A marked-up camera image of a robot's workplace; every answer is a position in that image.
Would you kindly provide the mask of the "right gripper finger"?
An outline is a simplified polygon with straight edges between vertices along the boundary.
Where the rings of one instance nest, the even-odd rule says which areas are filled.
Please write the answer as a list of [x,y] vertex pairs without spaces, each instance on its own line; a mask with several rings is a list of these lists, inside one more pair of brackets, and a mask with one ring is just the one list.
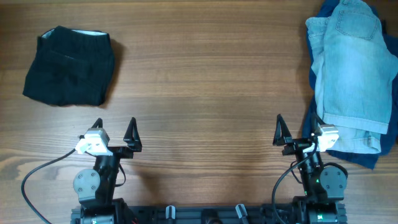
[[324,127],[325,122],[317,115],[316,112],[313,112],[311,115],[311,130],[316,131]]
[[277,115],[276,128],[274,133],[273,145],[284,146],[292,143],[292,135],[281,114]]

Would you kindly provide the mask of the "light blue denim shorts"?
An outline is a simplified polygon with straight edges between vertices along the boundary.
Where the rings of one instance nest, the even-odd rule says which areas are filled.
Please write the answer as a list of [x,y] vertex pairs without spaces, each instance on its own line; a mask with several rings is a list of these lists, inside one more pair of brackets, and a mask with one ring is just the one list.
[[380,20],[364,1],[340,0],[330,16],[311,17],[305,24],[317,114],[338,129],[332,149],[380,153],[397,75],[397,57],[387,49]]

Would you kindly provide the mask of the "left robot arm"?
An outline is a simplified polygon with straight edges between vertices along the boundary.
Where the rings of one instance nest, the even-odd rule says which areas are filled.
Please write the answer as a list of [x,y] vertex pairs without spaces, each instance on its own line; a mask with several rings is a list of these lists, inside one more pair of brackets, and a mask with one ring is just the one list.
[[114,199],[114,190],[119,172],[123,172],[121,159],[132,159],[134,153],[142,151],[136,119],[132,118],[123,141],[125,146],[109,146],[109,136],[103,128],[101,118],[87,130],[75,149],[79,154],[95,157],[91,169],[77,173],[73,188],[78,195],[80,208],[72,211],[71,223],[75,224],[117,224],[139,223],[137,216],[122,198]]

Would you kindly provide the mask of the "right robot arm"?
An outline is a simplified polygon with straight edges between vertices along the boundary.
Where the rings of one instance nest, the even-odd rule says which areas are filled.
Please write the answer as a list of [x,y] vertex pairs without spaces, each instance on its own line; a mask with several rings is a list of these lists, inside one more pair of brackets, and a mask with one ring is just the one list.
[[[282,146],[284,156],[294,155],[294,161],[277,180],[272,190],[271,207],[277,223],[347,223],[344,199],[348,171],[341,165],[324,163],[321,153],[334,146],[338,129],[312,114],[312,133],[307,138],[294,139],[282,117],[277,115],[273,145]],[[287,176],[298,169],[304,195],[295,196],[289,205],[275,202],[277,188]]]

